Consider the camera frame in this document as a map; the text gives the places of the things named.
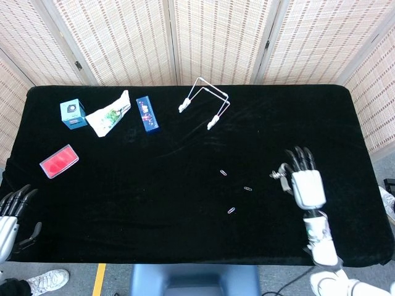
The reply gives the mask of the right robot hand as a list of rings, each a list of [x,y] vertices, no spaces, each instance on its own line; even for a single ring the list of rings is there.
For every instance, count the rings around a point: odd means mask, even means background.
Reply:
[[[307,147],[295,146],[285,153],[291,164],[282,163],[278,168],[282,190],[291,194],[302,210],[321,209],[326,204],[326,196],[312,152]]]

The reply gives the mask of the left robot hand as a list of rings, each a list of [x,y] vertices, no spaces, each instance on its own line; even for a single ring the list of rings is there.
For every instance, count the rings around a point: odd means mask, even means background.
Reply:
[[[31,189],[31,185],[27,184],[1,199],[1,264],[8,261],[13,254],[18,254],[36,243],[42,228],[40,221],[28,238],[20,242],[16,238],[22,215],[37,192],[37,189]]]

